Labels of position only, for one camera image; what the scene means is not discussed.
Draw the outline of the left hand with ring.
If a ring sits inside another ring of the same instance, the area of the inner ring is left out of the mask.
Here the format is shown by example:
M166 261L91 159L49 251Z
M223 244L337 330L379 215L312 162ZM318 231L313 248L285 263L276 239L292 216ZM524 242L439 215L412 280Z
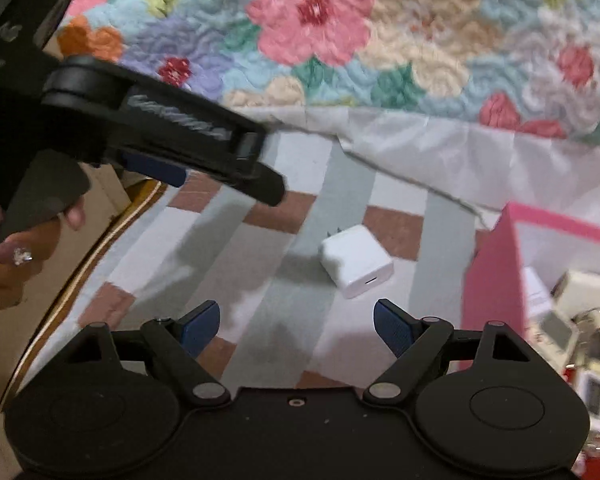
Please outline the left hand with ring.
M62 216L70 229L81 229L85 223L84 197L67 208ZM61 229L58 216L30 230L9 235L0 243L0 310L20 303L24 285L40 274L44 262L55 252Z

